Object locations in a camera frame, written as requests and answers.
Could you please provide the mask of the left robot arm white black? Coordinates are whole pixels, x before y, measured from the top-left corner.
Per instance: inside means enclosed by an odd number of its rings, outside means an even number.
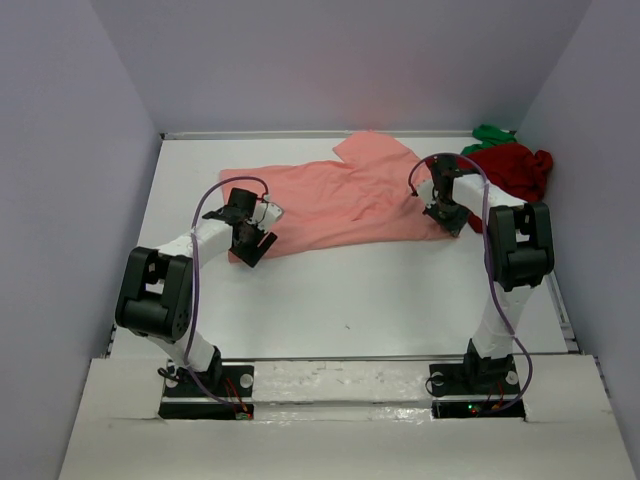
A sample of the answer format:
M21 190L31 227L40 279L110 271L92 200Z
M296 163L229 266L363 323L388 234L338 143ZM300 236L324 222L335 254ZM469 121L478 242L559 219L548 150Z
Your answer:
M199 200L189 229L159 247L138 246L129 253L115 308L118 327L155 344L172 360L175 383L187 381L203 395L214 394L223 377L221 353L198 331L201 270L230 254L253 268L273 246L272 231L284 216L269 193L233 188L226 203L204 206L223 186L215 184Z

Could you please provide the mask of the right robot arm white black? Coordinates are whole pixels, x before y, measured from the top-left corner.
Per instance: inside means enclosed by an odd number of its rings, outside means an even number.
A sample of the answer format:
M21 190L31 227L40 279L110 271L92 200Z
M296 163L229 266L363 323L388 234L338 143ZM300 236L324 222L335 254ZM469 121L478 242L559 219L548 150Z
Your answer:
M461 362L434 364L426 386L434 397L489 394L496 388L520 396L514 352L526 348L517 336L524 307L555 264L550 211L494 185L481 167L458 154L424 160L429 179L413 194L424 215L451 236L479 218L489 296Z

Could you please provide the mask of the pink t shirt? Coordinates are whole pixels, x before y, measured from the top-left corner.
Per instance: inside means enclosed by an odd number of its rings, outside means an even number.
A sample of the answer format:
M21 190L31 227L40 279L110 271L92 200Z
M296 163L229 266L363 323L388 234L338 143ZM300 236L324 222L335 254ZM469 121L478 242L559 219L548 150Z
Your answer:
M356 244L439 240L447 233L423 214L410 195L408 176L419 161L413 150L381 133L358 132L334 148L335 160L301 165L225 169L219 178L264 180L284 210L278 236L266 253L278 258Z

